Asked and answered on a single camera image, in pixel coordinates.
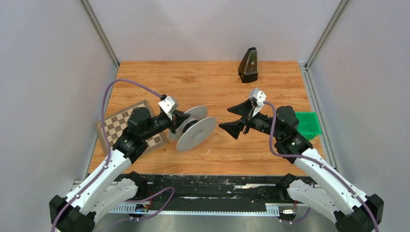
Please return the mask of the white plastic cable spool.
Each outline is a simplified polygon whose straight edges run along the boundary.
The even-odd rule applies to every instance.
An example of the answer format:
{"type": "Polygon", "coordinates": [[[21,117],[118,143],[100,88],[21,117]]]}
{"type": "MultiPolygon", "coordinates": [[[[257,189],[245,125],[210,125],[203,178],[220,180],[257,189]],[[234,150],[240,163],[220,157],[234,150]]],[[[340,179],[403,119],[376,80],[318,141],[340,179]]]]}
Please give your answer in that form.
{"type": "Polygon", "coordinates": [[[205,106],[196,106],[185,112],[190,117],[176,129],[176,133],[168,131],[168,138],[177,141],[176,149],[179,152],[192,150],[206,140],[217,125],[215,117],[208,117],[205,106]]]}

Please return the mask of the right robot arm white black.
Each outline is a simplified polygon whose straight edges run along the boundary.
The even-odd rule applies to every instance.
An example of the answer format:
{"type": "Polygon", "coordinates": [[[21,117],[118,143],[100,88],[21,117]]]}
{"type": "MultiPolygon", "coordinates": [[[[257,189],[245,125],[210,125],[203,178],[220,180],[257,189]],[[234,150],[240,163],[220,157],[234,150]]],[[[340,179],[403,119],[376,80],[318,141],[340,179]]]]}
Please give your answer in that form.
{"type": "Polygon", "coordinates": [[[278,199],[304,203],[332,221],[339,232],[378,232],[384,208],[381,197],[366,194],[321,157],[297,130],[299,120],[291,106],[273,108],[272,116],[258,112],[259,106],[261,103],[248,99],[229,107],[228,112],[240,119],[219,127],[235,139],[250,129],[268,134],[271,153],[302,169],[320,186],[311,187],[288,174],[276,188],[278,199]]]}

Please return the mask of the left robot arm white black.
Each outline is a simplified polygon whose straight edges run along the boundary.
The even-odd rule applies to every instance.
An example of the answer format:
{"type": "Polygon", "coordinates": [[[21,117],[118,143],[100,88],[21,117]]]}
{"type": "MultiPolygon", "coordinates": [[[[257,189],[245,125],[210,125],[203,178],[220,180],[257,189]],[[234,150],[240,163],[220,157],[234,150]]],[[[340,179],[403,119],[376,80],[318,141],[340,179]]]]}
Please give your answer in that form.
{"type": "Polygon", "coordinates": [[[119,186],[110,185],[145,152],[147,139],[166,129],[175,131],[189,117],[179,110],[170,114],[161,111],[152,117],[147,108],[135,108],[104,161],[66,196],[52,198],[49,203],[51,230],[91,232],[100,219],[123,201],[132,197],[144,199],[148,187],[139,182],[135,172],[128,174],[119,186]]]}

